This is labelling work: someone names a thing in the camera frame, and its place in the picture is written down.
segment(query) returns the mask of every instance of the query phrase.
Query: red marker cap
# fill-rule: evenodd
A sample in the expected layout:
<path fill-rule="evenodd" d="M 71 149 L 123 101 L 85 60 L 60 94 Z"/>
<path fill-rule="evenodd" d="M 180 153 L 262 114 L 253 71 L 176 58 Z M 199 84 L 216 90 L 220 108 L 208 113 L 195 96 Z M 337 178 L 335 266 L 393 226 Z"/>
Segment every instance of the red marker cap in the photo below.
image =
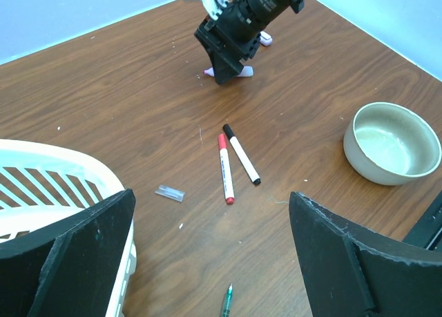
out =
<path fill-rule="evenodd" d="M 218 146 L 221 149 L 227 149 L 227 141 L 226 141 L 226 135 L 219 134 L 218 135 Z"/>

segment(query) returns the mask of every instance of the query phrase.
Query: red marker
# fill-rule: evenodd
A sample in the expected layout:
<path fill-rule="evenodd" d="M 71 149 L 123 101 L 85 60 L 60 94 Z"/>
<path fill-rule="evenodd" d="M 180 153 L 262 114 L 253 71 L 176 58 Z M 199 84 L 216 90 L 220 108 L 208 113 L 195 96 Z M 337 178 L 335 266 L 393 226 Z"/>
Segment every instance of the red marker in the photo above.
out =
<path fill-rule="evenodd" d="M 230 172 L 229 153 L 227 152 L 227 141 L 224 134 L 218 135 L 218 145 L 220 146 L 220 159 L 221 159 L 222 181 L 224 184 L 224 195 L 227 204 L 233 204 L 235 202 L 235 196 L 233 194 L 233 182 L 232 182 L 232 174 Z"/>

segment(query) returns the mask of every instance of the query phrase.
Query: clear plastic eraser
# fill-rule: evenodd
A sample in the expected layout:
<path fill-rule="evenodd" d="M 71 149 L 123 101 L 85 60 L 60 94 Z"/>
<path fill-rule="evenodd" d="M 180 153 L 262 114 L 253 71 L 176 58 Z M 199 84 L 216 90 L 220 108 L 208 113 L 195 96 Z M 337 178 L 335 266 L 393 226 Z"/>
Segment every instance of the clear plastic eraser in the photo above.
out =
<path fill-rule="evenodd" d="M 158 190 L 155 193 L 158 195 L 164 196 L 166 198 L 171 198 L 172 200 L 175 200 L 178 202 L 183 201 L 184 194 L 185 194 L 185 192 L 183 192 L 183 191 L 178 191 L 177 189 L 167 187 L 162 184 L 160 185 L 160 187 L 158 187 Z"/>

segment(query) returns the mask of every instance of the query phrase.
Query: bowl rim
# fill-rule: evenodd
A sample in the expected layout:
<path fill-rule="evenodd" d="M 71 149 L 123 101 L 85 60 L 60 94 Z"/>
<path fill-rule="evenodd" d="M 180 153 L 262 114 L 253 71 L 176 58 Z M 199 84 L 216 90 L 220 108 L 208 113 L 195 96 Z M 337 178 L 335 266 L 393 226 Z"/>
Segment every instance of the bowl rim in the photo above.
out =
<path fill-rule="evenodd" d="M 391 107 L 395 107 L 395 108 L 399 108 L 402 111 L 405 111 L 409 114 L 411 114 L 412 116 L 417 117 L 423 124 L 424 126 L 428 129 L 428 131 L 432 134 L 433 139 L 436 141 L 436 144 L 438 146 L 438 159 L 436 161 L 436 163 L 434 164 L 434 166 L 429 169 L 426 172 L 422 172 L 419 174 L 402 174 L 402 173 L 397 173 L 394 171 L 391 171 L 389 169 L 386 169 L 385 167 L 377 164 L 361 147 L 358 138 L 356 137 L 356 119 L 357 117 L 360 115 L 360 113 L 364 110 L 366 110 L 367 108 L 371 107 L 371 106 L 377 106 L 377 105 L 386 105 L 386 106 L 391 106 Z M 434 132 L 434 129 L 417 113 L 411 111 L 410 109 L 399 105 L 399 104 L 395 104 L 395 103 L 390 103 L 390 102 L 372 102 L 372 103 L 368 103 L 364 106 L 362 106 L 361 108 L 359 108 L 359 110 L 355 113 L 355 115 L 353 116 L 353 120 L 352 120 L 352 134 L 354 136 L 354 139 L 356 141 L 356 145 L 358 146 L 359 150 L 364 154 L 364 156 L 374 165 L 376 165 L 378 168 L 383 169 L 384 171 L 391 173 L 391 174 L 395 174 L 395 175 L 400 175 L 401 177 L 408 177 L 408 178 L 418 178 L 418 177 L 425 177 L 426 175 L 429 175 L 431 173 L 433 173 L 435 170 L 437 170 L 437 168 L 439 167 L 439 165 L 441 164 L 441 160 L 442 160 L 442 147 L 441 147 L 441 141 L 439 140 L 439 137 L 437 136 L 436 132 Z"/>

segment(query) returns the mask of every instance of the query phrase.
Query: light blue wall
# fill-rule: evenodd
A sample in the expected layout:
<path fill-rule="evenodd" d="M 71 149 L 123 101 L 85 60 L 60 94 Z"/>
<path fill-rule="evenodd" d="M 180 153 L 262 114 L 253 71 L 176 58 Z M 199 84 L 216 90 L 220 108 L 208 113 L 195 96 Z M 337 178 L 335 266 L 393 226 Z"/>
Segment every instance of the light blue wall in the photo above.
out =
<path fill-rule="evenodd" d="M 442 0 L 317 0 L 442 81 Z"/>
<path fill-rule="evenodd" d="M 0 0 L 0 64 L 174 0 Z"/>
<path fill-rule="evenodd" d="M 0 0 L 0 64 L 170 1 Z M 442 80 L 442 0 L 318 1 Z"/>

